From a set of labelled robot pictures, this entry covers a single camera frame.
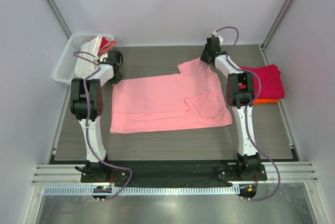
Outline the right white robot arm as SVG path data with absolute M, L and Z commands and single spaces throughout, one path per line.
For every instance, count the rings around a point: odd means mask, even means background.
M 226 100 L 232 108 L 238 133 L 236 172 L 243 180 L 254 180 L 261 170 L 252 122 L 252 105 L 256 97 L 254 73 L 238 67 L 227 52 L 221 50 L 222 41 L 215 33 L 208 37 L 200 60 L 218 69 L 227 79 Z

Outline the light pink t shirt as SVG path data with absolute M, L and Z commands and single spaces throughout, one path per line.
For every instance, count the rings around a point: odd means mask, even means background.
M 232 124 L 218 75 L 199 59 L 178 74 L 122 80 L 113 88 L 110 133 L 224 127 Z

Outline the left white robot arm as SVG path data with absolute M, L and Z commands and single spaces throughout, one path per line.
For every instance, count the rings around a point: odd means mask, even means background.
M 98 62 L 85 58 L 85 55 L 92 56 L 88 52 L 77 51 L 73 55 L 94 66 L 88 75 L 71 81 L 70 111 L 80 123 L 86 145 L 85 165 L 76 170 L 82 173 L 82 182 L 105 182 L 111 177 L 113 169 L 107 165 L 108 156 L 101 133 L 104 109 L 102 88 L 108 82 L 114 85 L 122 79 L 120 67 L 124 62 L 123 54 L 110 50 Z

